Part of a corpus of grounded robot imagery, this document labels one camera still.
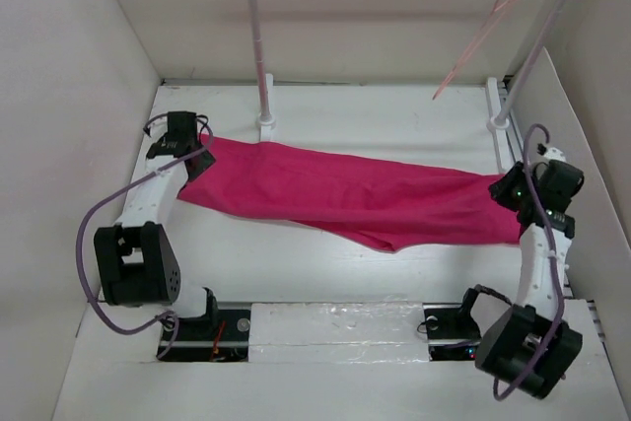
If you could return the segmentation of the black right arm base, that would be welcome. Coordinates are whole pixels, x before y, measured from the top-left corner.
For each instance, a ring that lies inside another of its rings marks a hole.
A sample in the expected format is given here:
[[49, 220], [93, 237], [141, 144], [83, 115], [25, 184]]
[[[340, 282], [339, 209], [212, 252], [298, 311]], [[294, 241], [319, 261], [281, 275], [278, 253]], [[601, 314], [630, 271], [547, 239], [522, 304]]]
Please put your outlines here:
[[428, 344], [431, 362], [472, 362], [481, 332], [470, 310], [461, 304], [424, 304], [417, 332]]

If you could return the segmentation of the pink trousers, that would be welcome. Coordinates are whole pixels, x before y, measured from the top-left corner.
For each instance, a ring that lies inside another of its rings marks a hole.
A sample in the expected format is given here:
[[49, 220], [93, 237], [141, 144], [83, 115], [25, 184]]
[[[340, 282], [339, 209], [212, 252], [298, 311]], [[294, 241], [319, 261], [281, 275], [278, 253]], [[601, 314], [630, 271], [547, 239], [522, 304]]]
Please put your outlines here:
[[217, 138], [216, 162], [179, 199], [239, 218], [292, 221], [375, 250], [515, 245], [496, 175]]

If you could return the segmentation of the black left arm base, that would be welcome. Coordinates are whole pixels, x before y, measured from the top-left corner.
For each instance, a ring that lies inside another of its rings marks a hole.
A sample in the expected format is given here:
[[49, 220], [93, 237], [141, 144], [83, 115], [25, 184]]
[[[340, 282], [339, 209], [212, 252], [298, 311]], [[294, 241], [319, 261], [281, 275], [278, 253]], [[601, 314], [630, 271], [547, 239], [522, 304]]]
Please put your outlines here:
[[220, 308], [215, 329], [182, 322], [162, 362], [238, 363], [248, 359], [251, 306]]

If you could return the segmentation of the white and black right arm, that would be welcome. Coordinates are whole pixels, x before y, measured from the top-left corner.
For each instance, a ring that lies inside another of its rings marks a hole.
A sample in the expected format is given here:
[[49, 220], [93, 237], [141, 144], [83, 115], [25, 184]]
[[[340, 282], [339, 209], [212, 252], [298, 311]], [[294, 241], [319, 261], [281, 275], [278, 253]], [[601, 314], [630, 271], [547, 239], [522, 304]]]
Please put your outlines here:
[[545, 398], [582, 349], [582, 334], [563, 319], [563, 285], [575, 237], [567, 209], [584, 182], [584, 173], [550, 148], [532, 165], [515, 163], [489, 187], [491, 198], [517, 215], [522, 265], [517, 297], [482, 336], [475, 366], [506, 383], [507, 393]]

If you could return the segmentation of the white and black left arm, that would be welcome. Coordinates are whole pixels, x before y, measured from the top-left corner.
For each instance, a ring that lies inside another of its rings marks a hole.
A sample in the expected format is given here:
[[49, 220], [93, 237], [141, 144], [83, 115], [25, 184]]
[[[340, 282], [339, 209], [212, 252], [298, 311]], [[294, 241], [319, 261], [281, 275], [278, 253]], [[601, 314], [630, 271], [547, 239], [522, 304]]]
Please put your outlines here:
[[94, 248], [105, 302], [114, 307], [145, 305], [171, 309], [198, 338], [219, 329], [213, 292], [181, 275], [165, 225], [179, 193], [215, 163], [202, 136], [212, 139], [208, 117], [191, 111], [159, 114], [144, 126], [146, 135], [163, 119], [165, 130], [150, 145], [144, 174], [109, 227], [97, 229]]

